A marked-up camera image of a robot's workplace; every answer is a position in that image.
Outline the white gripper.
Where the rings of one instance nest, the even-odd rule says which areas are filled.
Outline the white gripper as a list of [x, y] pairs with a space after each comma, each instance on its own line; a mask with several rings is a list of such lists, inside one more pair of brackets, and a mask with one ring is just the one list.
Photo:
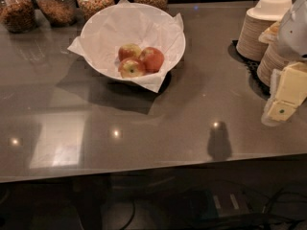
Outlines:
[[[283, 16], [262, 32], [258, 40], [265, 44], [277, 38], [278, 53], [289, 60], [307, 60], [307, 0], [295, 0]], [[282, 71], [274, 69], [271, 97], [266, 115], [274, 122], [287, 121], [307, 98], [307, 64], [295, 62]]]

